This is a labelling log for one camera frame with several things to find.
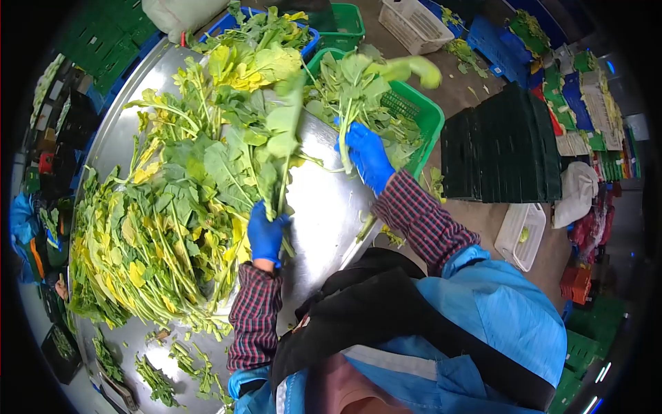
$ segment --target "blue nitrile glove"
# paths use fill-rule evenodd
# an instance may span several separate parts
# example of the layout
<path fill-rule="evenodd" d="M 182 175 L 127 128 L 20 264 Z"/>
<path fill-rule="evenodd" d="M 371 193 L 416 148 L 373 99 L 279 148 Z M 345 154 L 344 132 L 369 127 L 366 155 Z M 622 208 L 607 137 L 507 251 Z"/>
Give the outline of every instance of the blue nitrile glove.
<path fill-rule="evenodd" d="M 336 125 L 340 123 L 339 121 L 338 117 L 334 119 Z M 350 147 L 350 160 L 359 171 L 359 176 L 375 195 L 379 195 L 395 173 L 389 158 L 386 157 L 381 138 L 367 126 L 352 122 L 350 130 L 345 135 L 345 143 Z M 340 151 L 338 143 L 334 148 Z"/>
<path fill-rule="evenodd" d="M 289 222 L 287 214 L 281 214 L 274 221 L 267 220 L 264 200 L 258 201 L 250 212 L 248 221 L 248 241 L 253 251 L 252 259 L 266 259 L 278 269 L 281 261 L 278 252 L 283 242 L 283 227 Z"/>

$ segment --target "white sack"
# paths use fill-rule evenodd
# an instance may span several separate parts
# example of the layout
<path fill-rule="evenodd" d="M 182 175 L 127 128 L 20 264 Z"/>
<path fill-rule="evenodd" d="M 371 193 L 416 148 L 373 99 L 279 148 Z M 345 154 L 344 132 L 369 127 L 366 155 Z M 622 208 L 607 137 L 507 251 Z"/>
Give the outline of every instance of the white sack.
<path fill-rule="evenodd" d="M 553 229 L 560 229 L 589 213 L 598 195 L 598 174 L 588 164 L 572 162 L 561 174 L 563 199 L 554 204 Z"/>
<path fill-rule="evenodd" d="M 142 0 L 142 10 L 173 43 L 181 33 L 195 32 L 225 10 L 230 0 Z"/>

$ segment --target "stainless steel table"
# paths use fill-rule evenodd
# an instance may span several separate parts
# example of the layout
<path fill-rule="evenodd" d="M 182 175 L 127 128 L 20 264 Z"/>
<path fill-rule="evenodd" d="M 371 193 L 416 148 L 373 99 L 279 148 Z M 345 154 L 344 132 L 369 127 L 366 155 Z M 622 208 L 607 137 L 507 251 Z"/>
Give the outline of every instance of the stainless steel table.
<path fill-rule="evenodd" d="M 120 176 L 126 176 L 133 151 L 133 134 L 137 133 L 138 108 L 122 110 L 122 106 L 134 99 L 139 99 L 146 88 L 157 89 L 158 93 L 170 92 L 179 96 L 178 88 L 173 84 L 171 74 L 178 67 L 184 67 L 184 58 L 202 56 L 185 48 L 174 48 L 163 39 L 145 57 L 117 95 L 101 123 L 99 132 L 90 149 L 87 165 L 94 167 L 99 177 L 105 176 L 117 164 L 121 166 Z M 340 168 L 340 155 L 333 149 L 336 131 L 302 111 L 299 123 L 299 136 L 302 151 L 309 156 L 321 158 L 326 168 Z M 360 257 L 368 244 L 375 238 L 381 223 L 377 223 L 362 243 L 355 242 L 355 236 L 363 226 L 374 195 L 361 179 L 350 179 L 345 173 L 329 173 L 311 162 L 290 170 L 293 182 L 288 185 L 287 202 L 295 210 L 291 227 L 291 240 L 297 252 L 294 260 L 283 269 L 283 309 L 278 316 L 277 332 L 282 335 L 287 331 L 288 323 L 295 323 L 294 310 L 316 289 L 321 287 L 326 278 L 336 270 L 347 266 L 353 258 Z M 82 186 L 76 193 L 77 200 L 82 196 Z M 91 379 L 99 385 L 99 375 L 94 364 L 95 351 L 92 338 L 95 335 L 89 319 L 77 318 L 78 345 L 83 355 Z M 175 388 L 175 399 L 188 406 L 191 412 L 198 414 L 218 413 L 222 411 L 220 401 L 202 400 L 195 397 L 199 384 L 177 367 L 175 360 L 169 359 L 172 338 L 177 335 L 179 342 L 189 327 L 171 323 L 171 335 L 164 341 L 164 346 L 157 342 L 146 342 L 145 335 L 159 328 L 152 323 L 143 325 L 136 317 L 131 318 L 123 327 L 110 330 L 102 324 L 101 330 L 114 355 L 121 355 L 120 366 L 126 376 L 126 385 L 133 390 L 140 410 L 144 413 L 182 412 L 181 409 L 167 408 L 160 401 L 150 399 L 151 389 L 141 380 L 134 368 L 134 356 L 147 355 L 152 365 L 162 369 Z M 234 333 L 217 342 L 213 335 L 193 334 L 191 341 L 196 342 L 206 352 L 213 363 L 213 372 L 218 372 L 224 386 L 229 373 L 226 370 L 226 347 L 234 340 Z"/>

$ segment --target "plaid sleeve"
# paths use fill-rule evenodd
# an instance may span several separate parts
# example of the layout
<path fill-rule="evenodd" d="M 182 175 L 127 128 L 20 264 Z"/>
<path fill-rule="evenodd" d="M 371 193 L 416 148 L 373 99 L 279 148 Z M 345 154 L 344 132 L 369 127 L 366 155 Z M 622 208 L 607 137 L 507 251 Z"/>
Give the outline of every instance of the plaid sleeve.
<path fill-rule="evenodd" d="M 283 278 L 239 265 L 241 288 L 230 311 L 234 342 L 228 350 L 228 370 L 249 370 L 268 365 L 276 352 L 276 316 L 283 306 Z"/>
<path fill-rule="evenodd" d="M 389 227 L 404 234 L 415 253 L 427 263 L 430 276 L 439 275 L 458 250 L 481 242 L 477 233 L 454 221 L 404 169 L 395 174 L 372 210 Z"/>

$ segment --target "blue jacket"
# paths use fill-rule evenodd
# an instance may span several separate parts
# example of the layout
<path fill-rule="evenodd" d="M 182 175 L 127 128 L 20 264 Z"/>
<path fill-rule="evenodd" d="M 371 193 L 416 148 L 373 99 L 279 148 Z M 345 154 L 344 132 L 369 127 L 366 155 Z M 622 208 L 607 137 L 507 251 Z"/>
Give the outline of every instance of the blue jacket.
<path fill-rule="evenodd" d="M 463 267 L 468 261 L 482 262 Z M 494 349 L 558 386 L 566 355 L 563 321 L 547 296 L 480 246 L 454 254 L 440 278 L 412 280 L 442 315 Z M 414 413 L 537 413 L 515 407 L 486 386 L 468 355 L 448 358 L 419 336 L 400 337 L 377 348 L 352 346 L 348 362 Z M 235 413 L 304 413 L 308 370 L 287 377 L 271 396 L 269 367 L 238 370 L 228 382 Z M 244 383 L 266 383 L 239 398 Z"/>

